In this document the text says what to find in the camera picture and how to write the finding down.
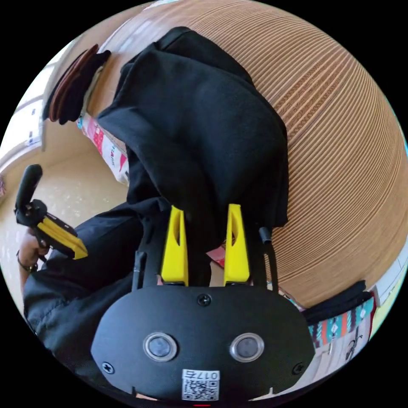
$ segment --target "folded black garment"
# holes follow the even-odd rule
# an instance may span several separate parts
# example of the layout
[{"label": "folded black garment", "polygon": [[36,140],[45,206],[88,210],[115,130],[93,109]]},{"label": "folded black garment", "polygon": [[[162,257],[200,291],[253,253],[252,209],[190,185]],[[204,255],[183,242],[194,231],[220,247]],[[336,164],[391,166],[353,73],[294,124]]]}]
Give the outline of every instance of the folded black garment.
[{"label": "folded black garment", "polygon": [[365,289],[366,282],[360,280],[332,298],[304,310],[302,314],[309,325],[339,316],[362,305],[372,297],[372,294],[365,292]]},{"label": "folded black garment", "polygon": [[173,28],[125,64],[97,121],[126,144],[128,203],[141,217],[184,210],[190,249],[222,244],[230,203],[245,222],[287,222],[285,125],[245,69],[198,33]]},{"label": "folded black garment", "polygon": [[59,116],[60,125],[64,125],[68,121],[75,122],[79,118],[84,105],[85,94],[92,83],[94,75],[110,56],[111,52],[109,50],[93,55],[86,66],[81,69],[79,76],[72,81]]},{"label": "folded black garment", "polygon": [[[72,64],[65,70],[54,86],[42,112],[43,120],[48,119],[50,116],[51,101],[54,98],[55,92],[60,83],[65,79],[67,73],[85,52],[87,51],[82,52],[74,60],[74,62],[72,62]],[[111,52],[109,50],[99,54],[94,54],[86,62],[86,65],[78,70],[78,74],[73,77],[72,82],[69,84],[69,87],[66,90],[66,96],[63,98],[63,106],[59,107],[60,114],[56,119],[59,120],[60,125],[64,125],[68,121],[74,122],[79,118],[83,107],[84,97],[92,83],[92,79],[94,78],[94,75],[98,69],[106,63],[110,56]]]},{"label": "folded black garment", "polygon": [[79,54],[75,60],[72,62],[72,64],[64,71],[64,73],[61,75],[60,79],[58,80],[58,82],[55,84],[53,90],[50,93],[50,96],[47,99],[47,102],[44,106],[44,109],[42,110],[42,119],[43,120],[47,120],[50,117],[50,105],[51,105],[51,101],[54,98],[55,95],[55,91],[57,90],[58,86],[60,85],[60,83],[62,82],[62,80],[64,79],[65,75],[71,70],[71,68],[78,62],[78,60],[80,59],[80,57],[86,52],[87,50],[83,51],[81,54]]}]

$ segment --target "bracelet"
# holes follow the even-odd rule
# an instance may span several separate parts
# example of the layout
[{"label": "bracelet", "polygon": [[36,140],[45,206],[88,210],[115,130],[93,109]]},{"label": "bracelet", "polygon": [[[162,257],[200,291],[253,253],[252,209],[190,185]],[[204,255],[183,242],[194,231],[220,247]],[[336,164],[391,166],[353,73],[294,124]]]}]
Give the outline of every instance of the bracelet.
[{"label": "bracelet", "polygon": [[20,253],[20,250],[18,250],[18,251],[17,251],[17,254],[16,254],[18,264],[19,264],[26,272],[28,272],[28,273],[36,272],[36,271],[37,271],[37,268],[38,268],[38,264],[35,263],[35,264],[32,265],[32,266],[23,265],[23,264],[21,263],[19,257],[18,257],[18,254],[19,254],[19,253]]}]

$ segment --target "qr code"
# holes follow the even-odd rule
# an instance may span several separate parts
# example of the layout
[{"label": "qr code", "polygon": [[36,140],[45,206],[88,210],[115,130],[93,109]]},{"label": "qr code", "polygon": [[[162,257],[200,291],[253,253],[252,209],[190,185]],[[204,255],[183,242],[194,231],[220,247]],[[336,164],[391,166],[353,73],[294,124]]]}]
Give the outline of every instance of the qr code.
[{"label": "qr code", "polygon": [[219,388],[218,371],[183,370],[184,401],[218,401]]}]

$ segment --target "screw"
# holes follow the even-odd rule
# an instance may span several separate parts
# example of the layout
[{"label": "screw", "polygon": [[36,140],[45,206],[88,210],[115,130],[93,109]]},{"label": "screw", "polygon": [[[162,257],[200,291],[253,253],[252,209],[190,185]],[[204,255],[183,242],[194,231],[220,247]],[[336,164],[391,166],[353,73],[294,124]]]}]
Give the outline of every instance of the screw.
[{"label": "screw", "polygon": [[293,375],[299,375],[302,373],[303,369],[305,368],[303,363],[298,363],[296,364],[293,369],[292,369],[292,374]]},{"label": "screw", "polygon": [[209,297],[209,295],[198,295],[197,297],[197,302],[200,306],[208,306],[211,303],[211,298]]},{"label": "screw", "polygon": [[102,363],[102,369],[106,374],[113,374],[115,369],[113,368],[112,364],[109,363]]}]

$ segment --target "black sleeve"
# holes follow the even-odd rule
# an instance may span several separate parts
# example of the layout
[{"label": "black sleeve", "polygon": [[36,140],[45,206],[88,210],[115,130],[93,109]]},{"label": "black sleeve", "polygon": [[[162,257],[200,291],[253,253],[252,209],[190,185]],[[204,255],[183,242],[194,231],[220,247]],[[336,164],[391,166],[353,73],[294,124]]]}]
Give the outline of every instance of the black sleeve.
[{"label": "black sleeve", "polygon": [[75,373],[93,370],[92,340],[104,312],[131,290],[142,226],[123,204],[76,228],[88,257],[53,251],[25,284],[24,317],[44,346]]}]

